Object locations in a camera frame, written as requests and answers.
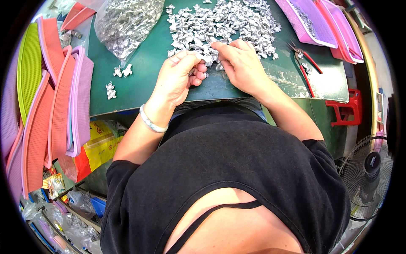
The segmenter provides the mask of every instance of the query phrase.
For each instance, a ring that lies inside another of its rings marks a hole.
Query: skin
[[[230,82],[251,94],[270,112],[277,126],[296,136],[323,140],[312,119],[266,75],[251,43],[240,39],[229,45],[212,44]],[[189,71],[196,68],[192,76]],[[186,99],[191,85],[199,86],[207,71],[202,56],[182,51],[167,59],[144,112],[157,126],[168,125],[176,106]],[[137,116],[119,146],[113,161],[127,160],[141,165],[157,149],[163,133],[150,129]],[[189,225],[208,209],[228,203],[255,200],[245,191],[223,188],[200,198],[185,213],[172,232],[164,253]],[[178,253],[300,253],[299,241],[283,222],[264,206],[254,209],[222,208],[213,212],[192,234]]]

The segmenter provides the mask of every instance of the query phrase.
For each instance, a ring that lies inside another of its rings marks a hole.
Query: green table
[[[213,1],[212,4],[203,4],[202,0],[167,0],[164,6],[173,4],[177,12],[186,7],[193,9],[192,6],[196,3],[205,8],[213,8],[216,1]],[[295,63],[294,52],[285,43],[291,39],[297,47],[307,51],[323,71],[323,74],[319,74],[311,64],[308,64],[312,67],[309,81],[316,99],[348,102],[347,80],[342,61],[333,58],[327,47],[300,43],[291,24],[276,2],[269,0],[268,4],[272,16],[282,26],[281,32],[274,35],[276,39],[273,43],[279,59],[261,60],[269,77],[292,98],[310,97],[306,80]],[[92,25],[88,56],[95,63],[95,66],[90,95],[90,116],[135,109],[148,100],[154,89],[162,63],[167,58],[167,51],[173,49],[167,18],[168,14],[164,12],[149,36],[134,52],[128,62],[133,66],[133,73],[126,78],[113,76],[114,67],[117,67],[120,61],[99,42]],[[248,94],[241,92],[230,83],[224,71],[216,72],[215,69],[209,69],[208,73],[210,77],[203,80],[199,87],[190,89],[186,101],[249,97]],[[110,81],[115,85],[117,98],[108,100],[105,85]]]

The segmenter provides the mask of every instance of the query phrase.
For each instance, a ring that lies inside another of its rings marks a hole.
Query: red plastic stool
[[[337,122],[331,122],[331,126],[335,125],[360,125],[362,121],[362,100],[361,91],[356,89],[348,89],[350,101],[348,103],[335,102],[332,100],[326,100],[326,106],[333,107],[335,115],[337,117]],[[348,116],[354,115],[354,120],[348,121]]]

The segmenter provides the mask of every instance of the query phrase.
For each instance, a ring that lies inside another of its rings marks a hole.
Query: fan grille
[[[374,177],[370,177],[365,168],[366,157],[371,152],[378,152],[381,159],[380,169]],[[339,175],[350,195],[352,219],[362,221],[376,215],[389,187],[392,166],[386,136],[366,137],[350,152]]]

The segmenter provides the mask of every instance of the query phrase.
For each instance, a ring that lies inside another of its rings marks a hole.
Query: hand
[[[199,86],[205,79],[207,67],[202,55],[192,51],[181,51],[166,59],[158,75],[151,99],[169,103],[173,108],[182,104],[191,85]]]
[[[218,59],[231,84],[258,99],[269,87],[275,85],[266,75],[251,42],[241,39],[229,45],[214,42],[212,48],[218,50]]]

